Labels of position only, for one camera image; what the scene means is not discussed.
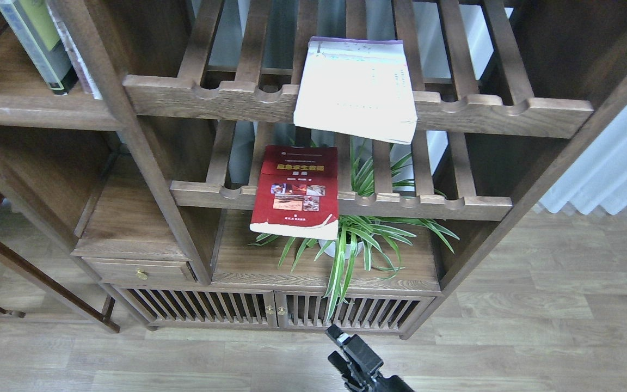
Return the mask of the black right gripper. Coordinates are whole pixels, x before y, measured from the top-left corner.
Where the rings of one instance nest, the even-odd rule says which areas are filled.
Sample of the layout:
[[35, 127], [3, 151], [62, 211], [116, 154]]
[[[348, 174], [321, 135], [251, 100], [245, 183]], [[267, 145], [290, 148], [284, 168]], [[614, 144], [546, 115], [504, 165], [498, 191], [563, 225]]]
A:
[[383, 377], [380, 368], [384, 362], [358, 335], [350, 336], [338, 325], [326, 329], [326, 335], [347, 357], [345, 360], [338, 351], [328, 355], [328, 362], [340, 372], [350, 391], [413, 391], [397, 375]]

